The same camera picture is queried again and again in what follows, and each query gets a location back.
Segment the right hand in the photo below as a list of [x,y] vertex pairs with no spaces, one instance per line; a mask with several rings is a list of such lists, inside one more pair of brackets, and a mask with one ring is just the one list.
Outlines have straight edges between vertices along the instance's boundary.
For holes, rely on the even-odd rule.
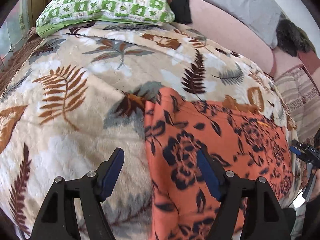
[[307,190],[305,200],[307,202],[315,200],[319,196],[319,169],[309,169],[309,165],[304,165],[302,173],[302,187]]

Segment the right forearm black sleeve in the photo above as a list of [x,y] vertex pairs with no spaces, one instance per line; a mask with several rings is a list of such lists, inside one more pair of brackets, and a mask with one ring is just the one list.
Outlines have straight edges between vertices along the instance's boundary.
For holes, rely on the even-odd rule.
[[320,196],[307,203],[302,234],[297,239],[320,240],[319,202]]

